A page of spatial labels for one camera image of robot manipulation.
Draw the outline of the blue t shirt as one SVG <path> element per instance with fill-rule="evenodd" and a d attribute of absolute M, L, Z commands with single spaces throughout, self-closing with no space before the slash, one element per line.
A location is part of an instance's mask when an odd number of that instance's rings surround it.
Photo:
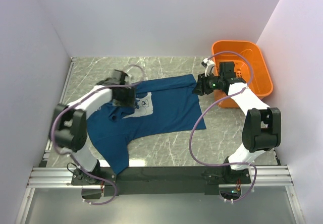
<path fill-rule="evenodd" d="M 96 150 L 115 174 L 129 165 L 128 144 L 155 134 L 189 131 L 194 125 L 205 130 L 199 99 L 192 90 L 193 75 L 141 82 L 136 89 L 136 107 L 106 103 L 87 120 L 87 132 Z"/>

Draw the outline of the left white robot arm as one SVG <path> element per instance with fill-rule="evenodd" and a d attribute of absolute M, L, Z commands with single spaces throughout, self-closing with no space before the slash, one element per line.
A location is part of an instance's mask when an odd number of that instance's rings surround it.
<path fill-rule="evenodd" d="M 132 82 L 127 72 L 114 70 L 110 77 L 99 81 L 79 99 L 56 105 L 49 139 L 58 155 L 67 155 L 73 160 L 88 184 L 113 184 L 101 176 L 99 160 L 86 146 L 88 118 L 109 102 L 116 106 L 134 107 L 136 86 L 140 83 Z"/>

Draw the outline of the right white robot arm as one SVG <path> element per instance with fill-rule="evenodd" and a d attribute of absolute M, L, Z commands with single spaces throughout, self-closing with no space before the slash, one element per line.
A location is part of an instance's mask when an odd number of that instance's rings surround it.
<path fill-rule="evenodd" d="M 204 73 L 198 75 L 193 93 L 203 96 L 215 90 L 225 93 L 225 99 L 233 99 L 245 114 L 242 144 L 225 159 L 220 167 L 221 177 L 233 183 L 246 174 L 246 169 L 256 158 L 277 147 L 281 142 L 281 112 L 263 103 L 248 87 L 247 82 L 234 71 L 234 62 L 221 62 L 217 75 L 212 73 L 215 63 L 204 59 Z"/>

